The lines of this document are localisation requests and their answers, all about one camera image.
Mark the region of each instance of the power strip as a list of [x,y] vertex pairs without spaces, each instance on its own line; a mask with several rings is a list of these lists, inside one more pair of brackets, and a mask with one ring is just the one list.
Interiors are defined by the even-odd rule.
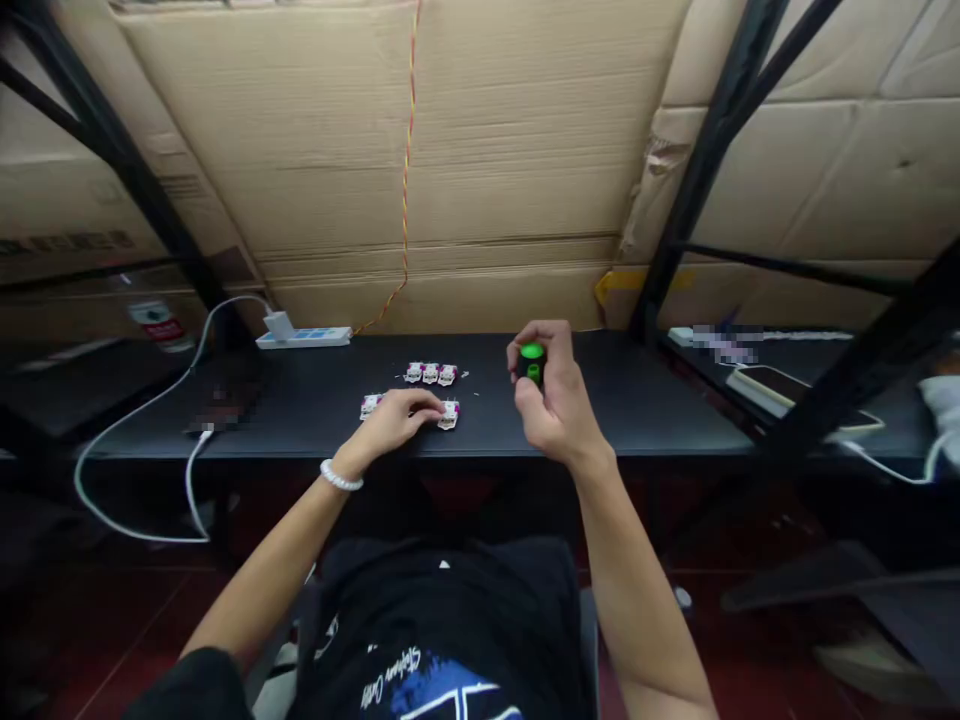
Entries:
[[302,328],[289,340],[278,340],[273,332],[257,338],[261,350],[292,350],[307,347],[336,347],[349,345],[353,330],[343,328]]

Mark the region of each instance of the red and yellow wire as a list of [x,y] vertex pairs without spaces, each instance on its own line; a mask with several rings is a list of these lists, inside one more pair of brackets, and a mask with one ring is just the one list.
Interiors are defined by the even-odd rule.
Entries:
[[410,141],[413,139],[413,118],[417,113],[417,86],[414,82],[413,68],[416,60],[417,29],[420,26],[420,6],[422,4],[423,0],[417,0],[417,8],[413,15],[413,29],[410,31],[410,122],[407,123],[407,149],[403,156],[403,282],[397,285],[396,289],[390,293],[390,297],[388,297],[387,301],[383,304],[380,314],[377,315],[375,319],[354,330],[354,335],[359,335],[371,325],[376,325],[383,320],[383,316],[387,314],[390,303],[392,303],[394,298],[407,286],[407,280],[409,279],[407,268],[407,244],[409,240],[407,232],[407,177],[410,174]]

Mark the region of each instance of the black desk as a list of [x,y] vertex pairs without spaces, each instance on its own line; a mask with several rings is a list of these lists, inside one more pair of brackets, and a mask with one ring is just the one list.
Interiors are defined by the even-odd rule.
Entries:
[[[536,456],[513,404],[505,352],[511,337],[372,336],[341,348],[263,352],[265,384],[254,412],[239,429],[215,436],[202,458],[330,457],[358,426],[364,395],[410,387],[400,376],[412,360],[459,367],[450,388],[417,387],[459,400],[460,420],[449,432],[420,433],[408,452],[425,458]],[[579,333],[574,345],[594,411],[618,455],[753,452],[742,432],[622,333]],[[215,373],[215,362],[199,368],[196,377],[108,435],[91,460],[186,458],[195,439],[183,430],[201,407],[205,380]]]
[[[719,388],[726,387],[724,383],[733,372],[732,368],[717,365],[708,351],[679,347],[668,339],[664,343],[672,346],[672,351],[678,352]],[[768,340],[752,347],[761,364],[812,385],[840,358],[848,345],[846,340]],[[920,463],[936,439],[933,417],[917,390],[917,382],[923,377],[922,368],[913,368],[905,378],[863,408],[883,420],[886,427],[858,442],[878,459],[903,463],[906,466],[903,470],[907,472],[919,471]],[[759,425],[769,426],[774,421],[771,415],[742,396],[732,392],[724,394]],[[838,453],[833,448],[824,447],[819,454],[836,456]]]
[[152,342],[120,342],[39,372],[14,372],[65,346],[6,346],[0,350],[0,404],[54,440],[74,440],[84,426],[183,372],[192,353],[170,355]]

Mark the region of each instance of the white cable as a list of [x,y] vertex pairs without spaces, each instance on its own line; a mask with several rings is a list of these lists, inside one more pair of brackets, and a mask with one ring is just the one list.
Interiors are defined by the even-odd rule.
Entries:
[[[137,532],[136,530],[131,530],[130,528],[126,528],[120,523],[115,522],[114,520],[111,520],[107,516],[107,514],[103,512],[103,510],[97,507],[97,505],[93,502],[93,500],[90,499],[86,491],[84,491],[83,489],[83,479],[82,479],[83,463],[86,462],[87,456],[96,446],[96,444],[99,443],[101,440],[103,440],[103,438],[106,437],[114,428],[119,427],[120,425],[125,423],[127,420],[132,418],[134,415],[140,413],[143,410],[146,410],[148,407],[153,405],[155,402],[157,402],[161,398],[166,397],[168,394],[173,392],[180,385],[180,383],[182,383],[184,380],[186,380],[190,376],[190,374],[193,372],[193,369],[197,366],[197,363],[200,361],[200,357],[203,355],[203,346],[206,344],[207,335],[210,332],[210,321],[213,320],[214,314],[216,314],[217,310],[222,308],[224,305],[229,305],[230,303],[237,302],[238,300],[256,300],[257,302],[263,303],[263,306],[267,309],[268,313],[273,312],[273,308],[271,308],[270,305],[267,303],[267,301],[264,300],[259,295],[237,295],[236,297],[232,297],[229,300],[224,300],[222,303],[215,306],[213,310],[210,311],[210,314],[207,315],[207,321],[203,325],[203,333],[201,333],[200,335],[200,342],[197,343],[197,352],[193,356],[193,361],[191,361],[190,366],[184,371],[183,375],[180,376],[180,379],[177,380],[173,385],[168,387],[166,390],[164,390],[162,393],[160,393],[156,397],[151,398],[150,400],[147,400],[147,402],[145,402],[143,405],[138,407],[136,410],[130,411],[129,413],[124,415],[122,418],[117,420],[115,423],[113,423],[112,425],[107,427],[105,430],[103,430],[99,435],[97,435],[93,440],[90,441],[90,443],[83,449],[83,452],[80,453],[80,457],[77,458],[77,464],[73,468],[73,487],[77,491],[77,495],[80,497],[80,501],[84,505],[86,505],[87,509],[90,512],[92,512],[104,525],[111,528],[112,530],[116,530],[118,533],[127,535],[132,538],[136,538],[137,540],[147,540],[149,542],[171,542],[171,543],[209,542],[209,539],[207,537],[169,538],[169,537],[162,537],[159,535],[148,535],[146,533],[141,533],[141,532]],[[198,443],[197,447],[194,448],[194,453],[198,453],[200,448],[203,447],[205,443],[206,443],[206,440],[204,440],[202,443]],[[187,473],[186,482],[189,487],[190,485],[189,472]],[[193,494],[193,491],[191,488],[188,497],[192,496],[192,494]]]
[[190,506],[190,515],[193,517],[193,524],[196,526],[197,532],[207,540],[210,539],[210,534],[203,526],[203,520],[200,519],[200,509],[197,507],[197,501],[193,497],[193,461],[197,459],[197,455],[199,455],[200,451],[203,450],[203,446],[207,444],[207,440],[212,437],[212,427],[207,428],[200,433],[200,439],[197,440],[197,446],[193,449],[193,452],[190,453],[190,457],[187,458],[187,470],[183,474],[183,484],[186,487],[187,504]]
[[902,480],[905,483],[910,485],[930,485],[936,480],[937,473],[937,458],[940,456],[940,451],[943,450],[943,446],[946,445],[947,440],[952,435],[952,432],[947,432],[941,435],[936,439],[936,442],[930,446],[930,450],[927,451],[927,459],[923,463],[923,477],[922,478],[908,478],[906,475],[901,475],[896,470],[887,467],[881,462],[874,460],[867,454],[867,451],[864,450],[860,445],[852,441],[846,441],[840,443],[848,450],[852,450],[857,455],[862,457],[868,463],[873,465],[875,468],[883,470],[891,477],[895,477],[897,480]]

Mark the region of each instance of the white cloth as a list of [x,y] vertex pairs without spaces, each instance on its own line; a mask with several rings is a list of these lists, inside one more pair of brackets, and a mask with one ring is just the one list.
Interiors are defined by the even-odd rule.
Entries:
[[943,453],[960,472],[960,375],[937,375],[917,386],[937,419],[937,434],[950,434]]

